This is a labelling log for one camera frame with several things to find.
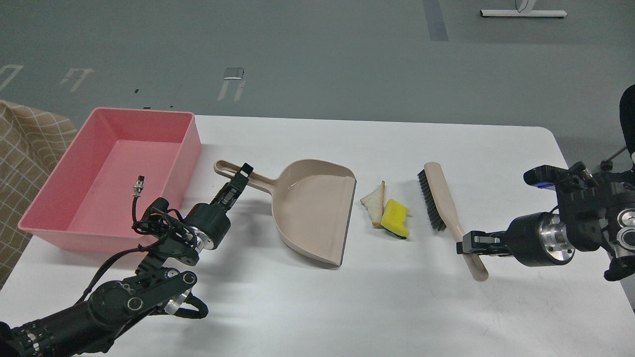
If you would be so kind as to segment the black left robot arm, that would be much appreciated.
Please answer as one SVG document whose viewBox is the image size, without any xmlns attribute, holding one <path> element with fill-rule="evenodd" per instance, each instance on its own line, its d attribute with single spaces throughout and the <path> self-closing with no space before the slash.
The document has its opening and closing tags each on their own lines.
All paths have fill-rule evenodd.
<svg viewBox="0 0 635 357">
<path fill-rule="evenodd" d="M 156 242 L 126 249 L 108 258 L 82 296 L 71 307 L 20 327 L 1 324 L 3 357 L 71 357 L 106 353 L 114 341 L 148 316 L 173 315 L 202 319 L 208 307 L 193 296 L 198 281 L 192 271 L 166 267 L 170 258 L 195 266 L 204 249 L 216 249 L 231 222 L 227 212 L 241 196 L 253 172 L 244 164 L 210 203 L 198 203 L 183 216 L 157 198 L 142 217 L 136 204 L 144 188 L 139 176 L 133 187 L 133 230 Z"/>
</svg>

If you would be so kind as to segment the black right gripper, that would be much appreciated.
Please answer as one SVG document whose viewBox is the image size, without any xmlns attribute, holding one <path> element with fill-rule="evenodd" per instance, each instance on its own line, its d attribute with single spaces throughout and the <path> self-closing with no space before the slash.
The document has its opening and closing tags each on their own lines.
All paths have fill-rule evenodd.
<svg viewBox="0 0 635 357">
<path fill-rule="evenodd" d="M 486 247 L 469 250 L 464 247 Z M 514 258 L 528 267 L 564 266 L 576 249 L 556 213 L 540 212 L 514 219 L 506 231 L 469 231 L 463 236 L 458 254 Z"/>
</svg>

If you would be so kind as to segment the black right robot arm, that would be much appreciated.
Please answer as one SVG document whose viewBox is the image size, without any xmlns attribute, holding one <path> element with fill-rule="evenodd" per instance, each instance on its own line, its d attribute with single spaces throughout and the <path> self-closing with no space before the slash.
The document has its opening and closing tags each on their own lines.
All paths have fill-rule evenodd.
<svg viewBox="0 0 635 357">
<path fill-rule="evenodd" d="M 564 266 L 577 251 L 604 249 L 609 282 L 632 276 L 634 258 L 634 170 L 592 174 L 578 162 L 569 169 L 542 165 L 525 172 L 527 185 L 551 189 L 551 212 L 517 217 L 505 231 L 470 231 L 458 254 L 514 257 L 525 266 Z"/>
</svg>

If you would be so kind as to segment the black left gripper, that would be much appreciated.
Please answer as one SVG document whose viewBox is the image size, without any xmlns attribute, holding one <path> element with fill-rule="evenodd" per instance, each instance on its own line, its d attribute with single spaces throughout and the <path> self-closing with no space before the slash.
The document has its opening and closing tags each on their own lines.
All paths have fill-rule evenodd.
<svg viewBox="0 0 635 357">
<path fill-rule="evenodd" d="M 217 249 L 224 239 L 231 226 L 227 212 L 231 210 L 238 197 L 243 194 L 252 172 L 252 166 L 247 163 L 235 169 L 234 175 L 217 192 L 210 203 L 198 203 L 186 215 L 186 225 L 197 228 L 206 236 L 203 239 L 206 249 Z"/>
</svg>

